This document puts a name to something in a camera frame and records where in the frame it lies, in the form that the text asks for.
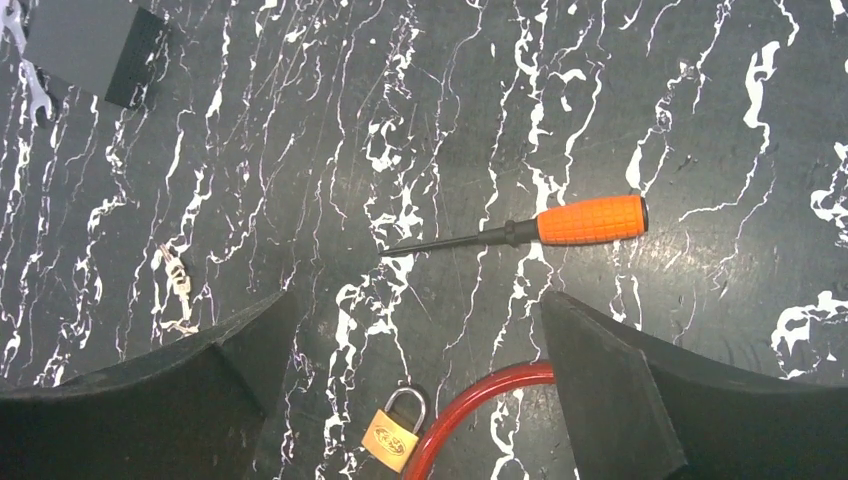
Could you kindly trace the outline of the small silver key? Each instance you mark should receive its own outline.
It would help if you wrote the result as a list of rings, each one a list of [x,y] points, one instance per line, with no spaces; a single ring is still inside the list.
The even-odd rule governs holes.
[[[181,317],[177,320],[165,321],[162,326],[166,331],[178,331],[185,336],[196,334],[199,332],[199,328],[190,324],[192,316],[191,277],[180,258],[174,256],[166,245],[160,244],[158,249],[168,277],[167,285],[178,298],[181,306]]]

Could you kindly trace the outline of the brass padlock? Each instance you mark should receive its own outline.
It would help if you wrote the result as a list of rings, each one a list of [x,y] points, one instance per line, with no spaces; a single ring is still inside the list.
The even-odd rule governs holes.
[[[418,404],[418,416],[410,428],[391,416],[396,401],[404,396],[413,398]],[[420,389],[411,385],[399,386],[384,406],[376,411],[363,434],[361,446],[384,466],[401,474],[420,440],[428,414],[428,401]]]

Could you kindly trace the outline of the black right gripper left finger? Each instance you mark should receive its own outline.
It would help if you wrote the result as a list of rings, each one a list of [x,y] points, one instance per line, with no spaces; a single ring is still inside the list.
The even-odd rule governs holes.
[[[240,479],[275,412],[297,326],[280,292],[56,387],[1,395],[5,479]]]

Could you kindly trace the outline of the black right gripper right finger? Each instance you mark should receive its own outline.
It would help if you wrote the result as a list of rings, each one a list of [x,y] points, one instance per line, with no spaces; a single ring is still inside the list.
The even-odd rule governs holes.
[[[583,479],[843,479],[847,391],[730,366],[563,292],[541,317]]]

